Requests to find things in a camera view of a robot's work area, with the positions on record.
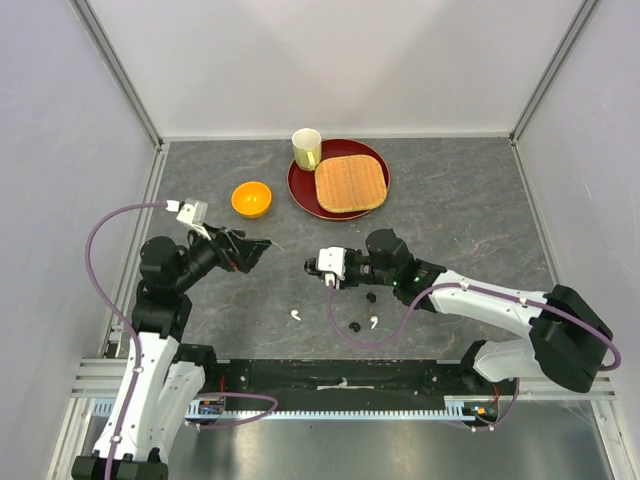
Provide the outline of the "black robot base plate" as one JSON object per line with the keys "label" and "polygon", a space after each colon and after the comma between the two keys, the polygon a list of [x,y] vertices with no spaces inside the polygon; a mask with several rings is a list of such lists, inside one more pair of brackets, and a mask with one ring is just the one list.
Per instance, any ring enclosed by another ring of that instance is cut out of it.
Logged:
{"label": "black robot base plate", "polygon": [[511,393],[466,367],[435,360],[277,360],[218,362],[202,394],[268,395],[279,412],[440,410],[446,396]]}

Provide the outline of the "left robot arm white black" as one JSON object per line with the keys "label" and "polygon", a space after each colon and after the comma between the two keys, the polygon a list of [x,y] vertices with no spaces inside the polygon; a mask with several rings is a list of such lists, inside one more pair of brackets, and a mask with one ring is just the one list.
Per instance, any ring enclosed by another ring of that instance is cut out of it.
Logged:
{"label": "left robot arm white black", "polygon": [[101,436],[90,455],[74,460],[72,478],[168,478],[191,402],[220,378],[212,347],[182,341],[192,309],[186,293],[216,268],[249,273],[271,244],[213,227],[205,235],[189,231],[185,246],[166,236],[144,243],[125,374]]}

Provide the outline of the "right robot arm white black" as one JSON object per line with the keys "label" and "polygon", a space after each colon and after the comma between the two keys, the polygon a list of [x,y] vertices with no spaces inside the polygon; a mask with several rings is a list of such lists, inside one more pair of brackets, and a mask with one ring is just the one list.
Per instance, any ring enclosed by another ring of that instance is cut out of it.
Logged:
{"label": "right robot arm white black", "polygon": [[543,375],[560,387],[587,393],[600,372],[621,364],[613,333],[574,289],[549,292],[480,282],[415,257],[391,229],[370,233],[365,248],[322,248],[304,264],[330,292],[360,285],[386,286],[409,312],[459,315],[514,334],[507,342],[479,340],[458,368],[467,392],[492,383]]}

